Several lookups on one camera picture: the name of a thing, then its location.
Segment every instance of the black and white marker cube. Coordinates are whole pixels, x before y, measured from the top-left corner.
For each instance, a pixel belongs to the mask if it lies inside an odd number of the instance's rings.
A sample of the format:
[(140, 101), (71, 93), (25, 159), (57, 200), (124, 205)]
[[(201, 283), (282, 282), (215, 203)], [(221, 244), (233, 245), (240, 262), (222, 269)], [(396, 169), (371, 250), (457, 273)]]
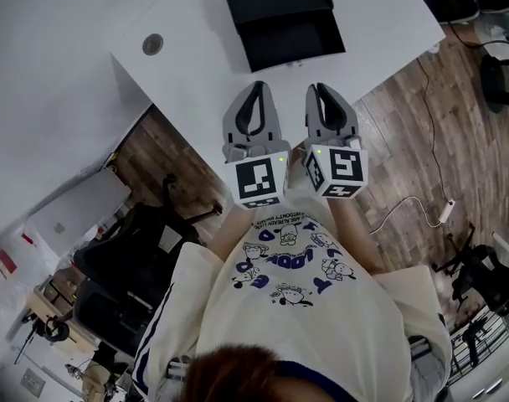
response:
[(248, 157), (225, 164), (234, 202), (244, 209), (282, 203), (288, 177), (288, 152)]
[(368, 152), (350, 147), (311, 145), (305, 169), (316, 195), (353, 198), (368, 185)]

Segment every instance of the black box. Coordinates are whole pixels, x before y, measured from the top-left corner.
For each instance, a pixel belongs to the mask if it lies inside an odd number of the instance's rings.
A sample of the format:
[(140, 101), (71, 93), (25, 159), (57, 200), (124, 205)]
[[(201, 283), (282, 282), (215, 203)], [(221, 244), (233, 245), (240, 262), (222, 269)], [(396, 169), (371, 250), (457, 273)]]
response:
[(227, 0), (251, 71), (345, 52), (332, 0)]

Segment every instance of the red object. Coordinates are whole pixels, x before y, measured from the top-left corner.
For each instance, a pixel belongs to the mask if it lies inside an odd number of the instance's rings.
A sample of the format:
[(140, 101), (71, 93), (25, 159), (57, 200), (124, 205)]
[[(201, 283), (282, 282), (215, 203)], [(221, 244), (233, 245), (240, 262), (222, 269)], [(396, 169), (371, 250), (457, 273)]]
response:
[(30, 243), (31, 245), (35, 245), (33, 240), (31, 240), (26, 234), (22, 234), (22, 238), (28, 241), (28, 243)]
[(0, 271), (5, 278), (15, 272), (17, 266), (4, 249), (0, 249)]

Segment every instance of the power strip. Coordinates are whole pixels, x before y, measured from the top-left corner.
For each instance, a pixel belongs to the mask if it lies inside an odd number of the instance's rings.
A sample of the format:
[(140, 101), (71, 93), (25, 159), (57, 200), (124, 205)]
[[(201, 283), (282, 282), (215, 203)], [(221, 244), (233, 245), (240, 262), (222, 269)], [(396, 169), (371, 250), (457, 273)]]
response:
[(451, 214), (452, 210), (454, 209), (454, 206), (455, 206), (454, 199), (451, 199), (450, 201), (448, 201), (446, 203), (445, 208), (442, 210), (442, 213), (440, 214), (440, 217), (439, 217), (440, 223), (442, 223), (442, 224), (446, 223), (446, 220), (448, 220), (448, 218), (450, 217), (450, 214)]

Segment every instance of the white table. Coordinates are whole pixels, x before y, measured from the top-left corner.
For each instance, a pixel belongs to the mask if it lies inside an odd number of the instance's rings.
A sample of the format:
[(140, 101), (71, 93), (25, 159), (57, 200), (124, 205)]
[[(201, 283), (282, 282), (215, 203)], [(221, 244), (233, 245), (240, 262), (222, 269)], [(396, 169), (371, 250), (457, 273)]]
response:
[[(158, 0), (113, 49), (113, 55), (180, 131), (224, 178), (222, 118), (248, 84), (271, 88), (282, 136), (302, 142), (307, 87), (324, 82), (350, 103), (402, 69), (444, 34), (422, 0), (333, 0), (345, 54), (250, 73), (225, 0)], [(142, 42), (164, 39), (153, 56)]]

